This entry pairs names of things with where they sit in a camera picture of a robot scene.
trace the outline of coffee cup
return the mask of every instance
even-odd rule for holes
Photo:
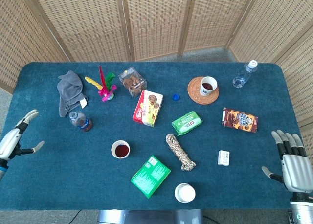
[[[181,203],[189,203],[195,196],[195,189],[187,183],[181,183],[175,189],[175,197]]]
[[[112,155],[118,159],[125,159],[128,157],[130,151],[129,144],[123,140],[118,140],[111,146]]]
[[[217,88],[217,81],[211,77],[203,77],[200,84],[200,94],[202,96],[210,95]]]

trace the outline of white cup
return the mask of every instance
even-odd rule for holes
[[[212,89],[209,90],[205,88],[203,86],[204,83],[208,83],[209,85],[211,85]],[[216,89],[216,87],[217,87],[217,81],[211,76],[206,76],[206,77],[203,77],[201,80],[199,91],[202,96],[208,96]]]
[[[189,203],[196,197],[196,191],[191,185],[181,183],[175,189],[175,197],[181,203]]]
[[[116,154],[116,148],[120,145],[126,145],[128,147],[128,153],[125,155],[125,156],[121,156],[119,155],[118,153]],[[129,155],[129,152],[131,151],[131,148],[129,146],[129,144],[123,140],[118,140],[116,141],[115,143],[113,143],[113,145],[111,146],[111,153],[112,155],[115,157],[115,158],[118,158],[118,159],[125,159],[128,155]]]

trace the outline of brown cookie package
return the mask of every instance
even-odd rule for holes
[[[222,124],[225,127],[255,133],[258,129],[258,117],[233,109],[223,108]]]
[[[123,71],[118,77],[132,97],[136,97],[147,88],[147,82],[133,67]]]

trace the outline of white bottle cap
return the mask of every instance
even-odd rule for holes
[[[256,66],[258,66],[258,62],[255,60],[251,60],[250,63],[248,64],[249,68],[254,69]]]

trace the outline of cable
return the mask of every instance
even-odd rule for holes
[[[73,219],[72,219],[68,224],[71,224],[71,223],[74,221],[74,219],[77,217],[77,215],[78,215],[81,211],[82,211],[82,209],[79,210],[79,211],[76,213],[75,217],[73,217]]]
[[[216,224],[220,224],[218,221],[214,220],[213,218],[209,218],[208,216],[203,216],[204,218],[208,218],[208,220],[211,220],[213,222],[215,222]]]

